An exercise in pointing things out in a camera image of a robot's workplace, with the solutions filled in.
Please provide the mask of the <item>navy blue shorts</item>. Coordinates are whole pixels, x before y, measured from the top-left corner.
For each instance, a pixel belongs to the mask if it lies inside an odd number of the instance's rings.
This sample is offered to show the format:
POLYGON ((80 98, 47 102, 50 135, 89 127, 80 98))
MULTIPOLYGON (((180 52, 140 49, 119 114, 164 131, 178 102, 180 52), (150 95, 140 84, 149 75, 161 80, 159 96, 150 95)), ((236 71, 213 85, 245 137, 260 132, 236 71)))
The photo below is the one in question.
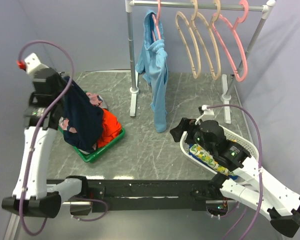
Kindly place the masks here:
POLYGON ((93 153, 103 133, 102 108, 92 105, 87 94, 74 81, 65 97, 63 118, 68 125, 63 130, 64 140, 86 153, 93 153))

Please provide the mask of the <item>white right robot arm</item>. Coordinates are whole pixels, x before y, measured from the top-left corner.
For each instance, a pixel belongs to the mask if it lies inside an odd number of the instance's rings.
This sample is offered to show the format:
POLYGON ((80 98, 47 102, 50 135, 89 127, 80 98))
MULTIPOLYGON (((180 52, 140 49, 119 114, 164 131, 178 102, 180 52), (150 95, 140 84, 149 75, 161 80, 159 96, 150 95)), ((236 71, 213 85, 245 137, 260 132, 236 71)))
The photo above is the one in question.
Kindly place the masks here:
POLYGON ((300 195, 259 165, 261 152, 251 142, 205 115, 182 118, 170 134, 191 161, 214 174, 213 197, 233 199, 263 215, 281 235, 296 235, 300 195))

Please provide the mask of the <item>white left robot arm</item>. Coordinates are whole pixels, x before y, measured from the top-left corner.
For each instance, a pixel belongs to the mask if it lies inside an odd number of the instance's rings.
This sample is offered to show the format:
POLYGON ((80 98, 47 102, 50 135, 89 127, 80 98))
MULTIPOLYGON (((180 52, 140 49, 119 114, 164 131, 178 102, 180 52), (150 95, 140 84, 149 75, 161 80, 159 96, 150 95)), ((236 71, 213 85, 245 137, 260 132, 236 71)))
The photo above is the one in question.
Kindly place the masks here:
POLYGON ((12 195, 2 200, 1 207, 16 215, 38 218, 55 218, 62 203, 75 196, 88 194, 85 176, 68 176, 52 187, 47 186, 48 164, 59 119, 63 114, 64 100, 59 100, 36 129, 46 108, 66 87, 54 69, 47 67, 30 74, 34 92, 24 112, 24 152, 21 169, 12 195))

